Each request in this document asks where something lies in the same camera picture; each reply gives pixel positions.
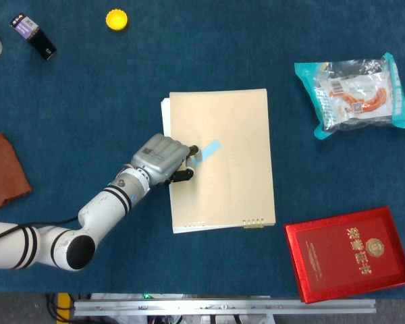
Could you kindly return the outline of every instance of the clear plastic packaging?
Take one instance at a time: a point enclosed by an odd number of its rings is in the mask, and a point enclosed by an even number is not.
[[[318,139],[369,124],[405,128],[405,96],[390,53],[381,59],[294,67],[320,121],[314,131]]]

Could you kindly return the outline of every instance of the blue table surface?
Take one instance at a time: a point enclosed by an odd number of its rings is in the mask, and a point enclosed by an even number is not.
[[[128,13],[124,32],[105,25],[114,7]],[[9,26],[20,11],[58,48],[50,61]],[[0,1],[0,39],[0,132],[33,187],[0,209],[0,221],[76,216],[162,132],[160,102],[170,91],[250,88],[268,93],[277,216],[261,230],[174,235],[168,189],[158,187],[85,270],[0,271],[0,291],[297,297],[283,225],[383,205],[405,250],[405,130],[369,126],[318,141],[294,73],[294,62],[389,51],[405,92],[405,1],[8,0]],[[405,298],[405,286],[366,296]]]

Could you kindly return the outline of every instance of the robotic arm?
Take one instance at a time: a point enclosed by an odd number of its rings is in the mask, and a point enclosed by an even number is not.
[[[198,147],[154,135],[124,165],[115,179],[81,208],[81,229],[47,226],[36,229],[35,223],[16,225],[0,223],[0,269],[21,269],[35,262],[65,270],[83,269],[97,246],[124,215],[147,194],[151,186],[190,180]],[[186,170],[178,171],[186,161]]]

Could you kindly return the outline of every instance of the red certificate case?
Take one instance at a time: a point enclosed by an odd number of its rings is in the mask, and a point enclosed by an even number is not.
[[[306,303],[405,284],[405,254],[388,207],[285,225]]]

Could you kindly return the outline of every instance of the brown leather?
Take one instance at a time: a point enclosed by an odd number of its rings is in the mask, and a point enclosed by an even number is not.
[[[0,133],[0,207],[31,192],[14,148]]]

